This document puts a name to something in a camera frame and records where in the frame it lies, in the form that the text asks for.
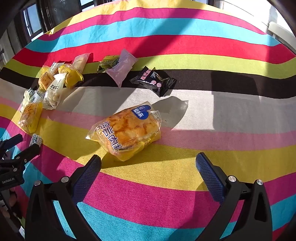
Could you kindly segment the blue white candy packet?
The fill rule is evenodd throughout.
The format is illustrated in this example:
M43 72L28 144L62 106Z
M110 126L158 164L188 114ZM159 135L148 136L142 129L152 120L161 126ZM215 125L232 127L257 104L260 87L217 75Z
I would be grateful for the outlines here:
M32 146L33 144L37 144L39 147L41 147L42 143L43 143L43 139L41 138L41 136L34 133L30 141L30 146Z

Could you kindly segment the green white snack packet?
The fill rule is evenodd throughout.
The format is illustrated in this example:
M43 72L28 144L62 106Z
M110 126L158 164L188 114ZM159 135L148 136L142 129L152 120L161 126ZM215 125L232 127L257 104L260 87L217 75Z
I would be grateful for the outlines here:
M42 102L45 96L45 91L42 88L33 90L32 88L26 90L23 94L23 101L21 104L20 112L23 113L25 107L29 103Z

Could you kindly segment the white nut packet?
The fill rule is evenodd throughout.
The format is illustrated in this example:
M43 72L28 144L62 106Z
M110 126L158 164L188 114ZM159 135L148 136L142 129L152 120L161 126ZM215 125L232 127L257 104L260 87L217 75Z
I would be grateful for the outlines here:
M66 73L60 73L60 74L54 75L55 79L46 90L46 93L43 99L44 109L52 110L57 108L61 100L61 94L62 94L66 75L67 75Z

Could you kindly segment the small orange bread packet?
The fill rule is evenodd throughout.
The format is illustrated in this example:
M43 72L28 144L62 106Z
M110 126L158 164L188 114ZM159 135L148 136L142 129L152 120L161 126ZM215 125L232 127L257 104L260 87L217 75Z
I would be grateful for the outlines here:
M54 81L54 73L55 70L49 66L42 66L41 68L41 76L38 80L39 87L43 90L47 90L51 83Z

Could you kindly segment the yellow cake packet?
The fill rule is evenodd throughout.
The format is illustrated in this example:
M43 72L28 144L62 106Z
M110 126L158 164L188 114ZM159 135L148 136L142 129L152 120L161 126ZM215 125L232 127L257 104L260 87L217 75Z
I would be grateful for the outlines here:
M67 88L74 88L79 82L83 82L83 75L72 64L62 64L58 68L59 74L66 73L64 84Z

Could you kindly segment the large bread packet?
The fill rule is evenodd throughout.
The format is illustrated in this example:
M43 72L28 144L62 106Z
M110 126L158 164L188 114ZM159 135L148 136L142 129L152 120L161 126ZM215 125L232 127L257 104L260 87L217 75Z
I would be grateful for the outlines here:
M93 125L86 135L119 161L127 161L161 138L162 118L146 101L126 108Z

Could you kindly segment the white cream snack packet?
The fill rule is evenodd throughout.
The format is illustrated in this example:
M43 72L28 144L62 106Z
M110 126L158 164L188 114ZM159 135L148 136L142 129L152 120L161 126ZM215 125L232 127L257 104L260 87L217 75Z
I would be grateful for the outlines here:
M73 67L77 69L80 73L83 72L86 62L89 58L89 55L90 55L89 53L81 54L79 56L76 56L75 59L73 60L73 63L72 63Z

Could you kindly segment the pale pink snack packet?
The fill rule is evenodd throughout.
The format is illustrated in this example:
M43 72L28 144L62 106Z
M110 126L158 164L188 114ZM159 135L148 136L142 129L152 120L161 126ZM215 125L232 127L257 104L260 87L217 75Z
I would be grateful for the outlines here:
M137 61L138 59L135 56L126 49L123 49L119 56L118 63L112 68L107 69L106 73L115 81L118 87L121 88L122 82Z

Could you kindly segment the green pea snack packet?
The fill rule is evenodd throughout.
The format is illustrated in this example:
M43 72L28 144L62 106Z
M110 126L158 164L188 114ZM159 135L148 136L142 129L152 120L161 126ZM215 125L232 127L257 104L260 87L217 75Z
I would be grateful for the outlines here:
M108 55L99 62L97 73L103 73L107 69L114 67L119 61L119 55Z

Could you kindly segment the black snack packet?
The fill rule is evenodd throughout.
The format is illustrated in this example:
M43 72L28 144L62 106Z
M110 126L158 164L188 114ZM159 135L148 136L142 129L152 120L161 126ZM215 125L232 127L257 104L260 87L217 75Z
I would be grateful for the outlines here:
M132 84L140 85L154 92L158 97L163 97L165 93L175 85L175 78L162 78L154 69L147 66L138 73L138 75L130 80Z

